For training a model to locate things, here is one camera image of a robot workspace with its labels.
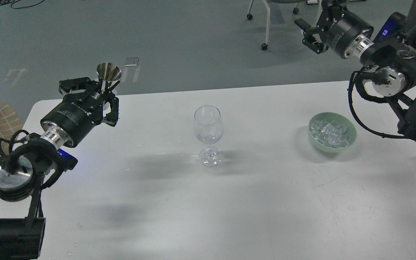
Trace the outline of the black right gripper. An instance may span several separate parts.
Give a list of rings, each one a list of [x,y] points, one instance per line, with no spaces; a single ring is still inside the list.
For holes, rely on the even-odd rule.
[[[294,20],[303,33],[302,44],[316,54],[322,54],[330,48],[341,58],[346,59],[353,55],[349,51],[358,36],[370,38],[373,26],[352,13],[346,2],[320,2],[321,14],[317,27],[312,27],[302,18]],[[322,42],[314,35],[319,34]]]

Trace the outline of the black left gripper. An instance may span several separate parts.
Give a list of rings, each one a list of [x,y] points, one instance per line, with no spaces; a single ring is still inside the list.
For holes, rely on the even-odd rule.
[[[99,87],[97,81],[88,77],[59,81],[62,102],[41,119],[42,128],[61,128],[68,137],[64,146],[74,148],[97,125],[105,123],[115,127],[118,122],[119,99],[113,91],[120,83],[119,80],[100,80]],[[109,112],[104,115],[106,104],[109,105]]]

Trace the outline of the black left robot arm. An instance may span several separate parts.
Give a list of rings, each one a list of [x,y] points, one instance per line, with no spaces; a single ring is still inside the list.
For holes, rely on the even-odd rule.
[[[46,219],[41,194],[78,160],[61,147],[76,147],[97,125],[114,127],[119,99],[113,90],[118,77],[98,81],[88,77],[59,82],[62,101],[40,125],[43,134],[16,131],[0,138],[0,199],[19,202],[30,198],[24,218],[0,218],[0,260],[31,260],[41,255]]]

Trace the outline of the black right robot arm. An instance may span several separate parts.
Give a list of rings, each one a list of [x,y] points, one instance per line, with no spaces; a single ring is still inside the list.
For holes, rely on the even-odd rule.
[[[371,39],[374,28],[347,8],[345,0],[322,0],[315,25],[302,18],[295,24],[303,32],[302,43],[316,54],[328,49],[342,59],[357,57],[363,67],[350,76],[348,101],[356,122],[382,138],[410,139],[416,142],[416,25],[393,13]],[[353,90],[361,98],[387,103],[398,117],[397,135],[367,127],[353,107]]]

